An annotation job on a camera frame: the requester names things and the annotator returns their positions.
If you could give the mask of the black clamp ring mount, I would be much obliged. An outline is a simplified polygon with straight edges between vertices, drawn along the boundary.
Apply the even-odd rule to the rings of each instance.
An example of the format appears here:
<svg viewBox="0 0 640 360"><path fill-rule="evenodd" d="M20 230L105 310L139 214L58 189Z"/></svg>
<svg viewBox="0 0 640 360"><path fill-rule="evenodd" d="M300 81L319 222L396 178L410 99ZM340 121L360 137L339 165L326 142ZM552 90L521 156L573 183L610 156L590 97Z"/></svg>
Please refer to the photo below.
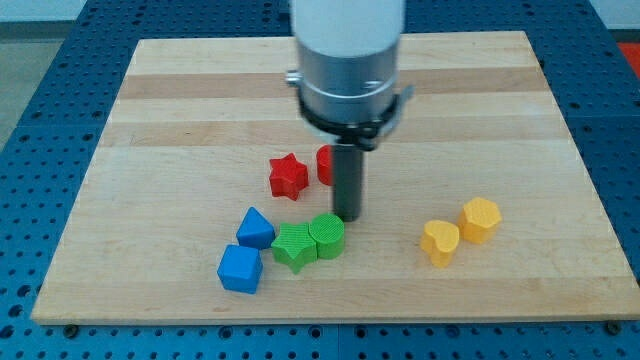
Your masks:
<svg viewBox="0 0 640 360"><path fill-rule="evenodd" d="M356 97L362 103L342 103L342 98L324 97L327 113L314 110L298 92L301 117L312 133L331 145L351 146L361 151L374 151L384 138L399 124L405 103L414 94L414 87L407 86L399 94L393 94L390 103L380 113L369 113L370 97Z"/></svg>

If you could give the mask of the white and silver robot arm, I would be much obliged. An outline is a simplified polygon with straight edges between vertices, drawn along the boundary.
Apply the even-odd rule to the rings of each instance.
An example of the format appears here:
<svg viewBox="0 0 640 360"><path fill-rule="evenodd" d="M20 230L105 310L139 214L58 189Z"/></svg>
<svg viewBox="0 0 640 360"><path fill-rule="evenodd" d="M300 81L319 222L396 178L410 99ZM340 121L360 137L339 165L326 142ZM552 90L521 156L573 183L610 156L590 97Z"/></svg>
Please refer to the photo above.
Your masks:
<svg viewBox="0 0 640 360"><path fill-rule="evenodd" d="M299 112L331 147L332 207L360 217L364 155L398 125L413 89L395 90L404 0L294 0L297 67L286 75Z"/></svg>

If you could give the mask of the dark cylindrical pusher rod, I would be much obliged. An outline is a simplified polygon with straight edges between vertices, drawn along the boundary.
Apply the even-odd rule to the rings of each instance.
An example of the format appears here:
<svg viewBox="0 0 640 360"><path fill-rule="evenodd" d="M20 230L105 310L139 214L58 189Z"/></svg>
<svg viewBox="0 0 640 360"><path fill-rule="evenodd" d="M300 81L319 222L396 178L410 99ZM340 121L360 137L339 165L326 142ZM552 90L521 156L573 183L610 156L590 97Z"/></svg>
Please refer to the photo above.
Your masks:
<svg viewBox="0 0 640 360"><path fill-rule="evenodd" d="M354 147L334 145L331 150L333 213L344 222L361 214L364 155Z"/></svg>

